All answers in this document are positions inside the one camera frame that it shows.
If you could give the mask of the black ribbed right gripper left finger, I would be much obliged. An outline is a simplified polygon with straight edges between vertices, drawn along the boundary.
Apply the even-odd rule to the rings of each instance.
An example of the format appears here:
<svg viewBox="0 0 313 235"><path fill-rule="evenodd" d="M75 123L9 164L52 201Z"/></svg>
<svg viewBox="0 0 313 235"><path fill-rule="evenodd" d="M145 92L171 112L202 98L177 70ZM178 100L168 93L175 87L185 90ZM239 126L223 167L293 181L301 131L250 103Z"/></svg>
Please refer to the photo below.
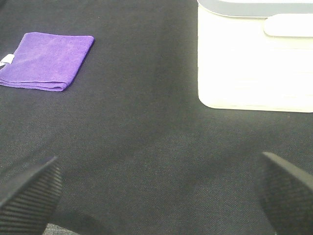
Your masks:
<svg viewBox="0 0 313 235"><path fill-rule="evenodd" d="M58 158L37 162L0 185L0 233L41 235L61 198Z"/></svg>

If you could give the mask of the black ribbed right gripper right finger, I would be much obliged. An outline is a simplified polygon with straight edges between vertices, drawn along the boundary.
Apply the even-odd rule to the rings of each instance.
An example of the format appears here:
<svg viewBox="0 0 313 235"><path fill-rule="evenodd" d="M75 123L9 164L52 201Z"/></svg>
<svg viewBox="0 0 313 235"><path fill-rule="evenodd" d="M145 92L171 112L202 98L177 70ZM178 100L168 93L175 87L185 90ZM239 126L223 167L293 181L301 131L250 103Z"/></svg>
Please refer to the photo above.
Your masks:
<svg viewBox="0 0 313 235"><path fill-rule="evenodd" d="M313 233L313 176L270 152L256 162L256 193L277 235Z"/></svg>

